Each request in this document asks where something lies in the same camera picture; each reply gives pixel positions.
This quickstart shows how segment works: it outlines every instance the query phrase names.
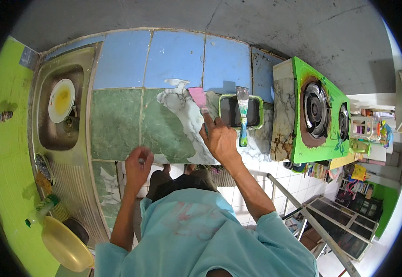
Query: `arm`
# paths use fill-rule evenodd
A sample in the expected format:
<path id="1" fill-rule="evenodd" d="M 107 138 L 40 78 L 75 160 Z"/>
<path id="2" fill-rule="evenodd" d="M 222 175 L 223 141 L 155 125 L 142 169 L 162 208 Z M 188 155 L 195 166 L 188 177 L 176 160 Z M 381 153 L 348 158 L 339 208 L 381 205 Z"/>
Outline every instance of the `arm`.
<path id="1" fill-rule="evenodd" d="M 227 169 L 237 183 L 249 213 L 255 221 L 275 211 L 271 199 L 244 166 L 241 155 L 237 151 L 237 132 L 226 126 L 219 117 L 214 122 L 209 114 L 203 114 L 203 116 L 209 135 L 205 131 L 204 124 L 200 135 L 213 157 Z"/>
<path id="2" fill-rule="evenodd" d="M 153 162 L 153 153 L 146 147 L 137 147 L 125 161 L 127 184 L 121 201 L 121 208 L 115 220 L 110 242 L 119 247 L 132 250 L 133 244 L 133 210 L 135 197 L 146 182 Z"/>

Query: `dish soap bottle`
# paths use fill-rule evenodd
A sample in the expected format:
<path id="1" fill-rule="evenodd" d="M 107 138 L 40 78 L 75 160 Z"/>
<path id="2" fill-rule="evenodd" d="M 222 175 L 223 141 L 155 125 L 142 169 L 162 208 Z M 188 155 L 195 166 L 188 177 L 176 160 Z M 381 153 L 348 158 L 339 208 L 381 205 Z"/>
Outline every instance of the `dish soap bottle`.
<path id="1" fill-rule="evenodd" d="M 32 224 L 41 222 L 49 210 L 57 204 L 58 198 L 53 194 L 48 195 L 27 214 L 26 225 L 30 228 Z"/>

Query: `yellow liquid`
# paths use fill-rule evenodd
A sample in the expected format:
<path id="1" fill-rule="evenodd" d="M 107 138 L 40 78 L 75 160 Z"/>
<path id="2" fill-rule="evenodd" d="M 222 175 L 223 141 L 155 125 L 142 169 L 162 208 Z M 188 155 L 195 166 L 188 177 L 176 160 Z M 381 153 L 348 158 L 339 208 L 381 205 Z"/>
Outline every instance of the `yellow liquid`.
<path id="1" fill-rule="evenodd" d="M 67 112 L 70 106 L 70 90 L 67 86 L 62 86 L 54 99 L 55 112 L 58 115 L 63 115 Z"/>

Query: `man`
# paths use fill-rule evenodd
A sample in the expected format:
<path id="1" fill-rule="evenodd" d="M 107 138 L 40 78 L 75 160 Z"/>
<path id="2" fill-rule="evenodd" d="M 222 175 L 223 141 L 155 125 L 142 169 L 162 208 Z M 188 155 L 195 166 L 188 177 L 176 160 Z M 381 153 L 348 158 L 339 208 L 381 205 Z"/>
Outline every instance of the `man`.
<path id="1" fill-rule="evenodd" d="M 214 122 L 204 115 L 204 122 L 200 135 L 237 183 L 256 231 L 240 225 L 203 174 L 171 180 L 166 168 L 154 172 L 141 201 L 142 240 L 132 251 L 135 196 L 154 158 L 138 147 L 126 160 L 127 184 L 110 243 L 96 247 L 96 276 L 318 276 L 314 256 L 286 228 L 242 163 L 236 131 L 219 117 Z"/>

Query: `dark pants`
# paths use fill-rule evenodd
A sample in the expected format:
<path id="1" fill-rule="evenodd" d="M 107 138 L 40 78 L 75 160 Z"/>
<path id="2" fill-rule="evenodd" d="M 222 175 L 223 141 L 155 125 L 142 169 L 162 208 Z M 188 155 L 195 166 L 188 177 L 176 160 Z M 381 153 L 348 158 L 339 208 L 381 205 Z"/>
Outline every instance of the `dark pants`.
<path id="1" fill-rule="evenodd" d="M 185 183 L 194 180 L 194 183 L 200 183 L 201 187 L 193 186 L 194 188 L 201 188 L 209 191 L 218 192 L 216 189 L 216 184 L 212 180 L 212 176 L 207 169 L 199 169 L 192 172 L 190 175 L 183 174 L 173 180 L 169 174 L 165 174 L 162 170 L 157 170 L 152 173 L 150 177 L 150 186 L 149 192 L 147 193 L 147 198 L 152 199 L 153 201 L 162 198 L 159 196 L 161 191 L 165 190 L 162 185 L 165 186 L 173 186 L 171 191 L 176 191 L 179 189 L 189 188 L 191 186 L 187 186 Z"/>

